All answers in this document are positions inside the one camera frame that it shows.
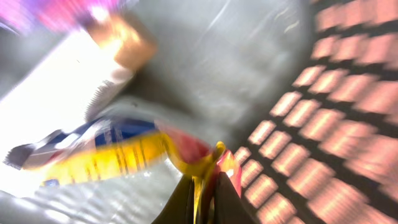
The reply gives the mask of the yellow blue snack packet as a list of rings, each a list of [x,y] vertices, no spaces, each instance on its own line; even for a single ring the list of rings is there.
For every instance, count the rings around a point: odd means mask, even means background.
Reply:
[[[183,131],[139,119],[99,118],[65,133],[11,149],[5,165],[37,178],[37,186],[53,187],[129,177],[168,159],[182,174],[177,202],[185,219],[208,221],[216,210],[218,186],[241,197],[241,167],[226,146],[211,146]]]

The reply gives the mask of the white tube with gold cap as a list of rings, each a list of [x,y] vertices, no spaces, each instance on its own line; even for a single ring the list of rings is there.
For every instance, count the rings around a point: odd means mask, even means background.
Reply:
[[[72,30],[1,97],[1,151],[71,130],[107,105],[156,52],[136,17],[104,14]]]

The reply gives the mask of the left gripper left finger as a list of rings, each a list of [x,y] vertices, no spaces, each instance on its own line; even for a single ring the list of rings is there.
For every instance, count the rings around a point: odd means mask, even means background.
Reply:
[[[183,175],[161,213],[152,224],[193,224],[195,186]]]

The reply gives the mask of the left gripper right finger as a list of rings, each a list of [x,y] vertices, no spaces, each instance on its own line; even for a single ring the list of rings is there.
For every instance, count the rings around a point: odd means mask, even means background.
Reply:
[[[216,224],[256,224],[256,219],[246,210],[232,182],[225,172],[220,172],[215,187]]]

